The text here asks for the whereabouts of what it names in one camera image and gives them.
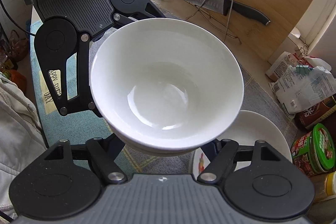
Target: kitchen counter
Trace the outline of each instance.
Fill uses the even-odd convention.
[[[178,16],[181,19],[185,19],[189,15],[193,14],[196,8],[185,2],[184,0],[172,0],[170,2],[162,0],[152,0],[159,3],[166,10],[170,11],[174,15]],[[36,10],[33,8],[31,15],[31,22],[34,23],[40,20]],[[211,32],[213,35],[218,37],[221,41],[224,40],[224,33],[216,30],[213,26],[210,25],[207,20],[205,20],[199,13],[197,13],[192,18],[188,19],[188,22],[198,25],[207,31]],[[270,68],[270,63],[262,60],[250,47],[246,44],[239,44],[238,39],[233,39],[227,37],[224,43],[233,55],[236,57],[237,61],[252,75],[252,77],[259,83],[259,85],[273,98],[275,96],[269,87],[270,79],[265,75],[265,71]]]

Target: ridged grip surface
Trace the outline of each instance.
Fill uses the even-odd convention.
[[[79,215],[59,221],[19,217],[15,224],[260,224],[223,199],[216,187],[201,185],[191,175],[143,175],[110,185],[97,203]],[[283,223],[308,224],[305,218]]]
[[[92,36],[112,24],[109,0],[38,0],[38,6],[45,19],[66,17],[78,31]]]

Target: black cable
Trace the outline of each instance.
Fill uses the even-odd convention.
[[[1,8],[3,9],[3,11],[5,12],[6,16],[9,18],[9,20],[11,20],[11,21],[13,22],[13,24],[14,24],[15,26],[17,26],[17,27],[18,27],[20,30],[22,30],[23,32],[25,32],[25,33],[27,33],[27,34],[29,34],[29,35],[31,35],[31,36],[35,36],[35,34],[33,34],[33,33],[29,32],[29,31],[24,30],[23,28],[21,28],[21,27],[20,27],[20,26],[13,20],[13,18],[11,18],[11,16],[8,14],[8,12],[7,12],[6,8],[5,8],[5,6],[3,5],[2,0],[0,0],[0,5],[1,5]]]
[[[7,220],[9,223],[11,223],[14,219],[6,215],[3,211],[0,211],[0,217],[2,217],[4,220]]]

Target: white plate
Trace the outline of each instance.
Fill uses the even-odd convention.
[[[170,18],[139,20],[110,35],[93,60],[90,88],[124,142],[167,156],[218,137],[244,96],[229,49],[205,29]]]
[[[233,124],[217,139],[223,138],[234,140],[240,145],[254,145],[255,141],[264,140],[292,162],[290,149],[280,130],[268,118],[253,111],[241,110]],[[202,149],[197,149],[193,156],[194,177],[198,177],[209,163]],[[236,170],[249,166],[250,163],[250,161],[238,162]]]

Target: knife blade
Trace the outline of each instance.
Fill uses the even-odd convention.
[[[204,0],[185,0],[191,4],[200,6]],[[231,6],[231,0],[206,0],[203,8],[218,12],[222,15],[227,15]],[[264,15],[261,11],[255,8],[247,6],[245,4],[233,1],[232,9],[237,13],[245,16],[249,19],[256,20],[265,26],[270,23],[270,19]]]

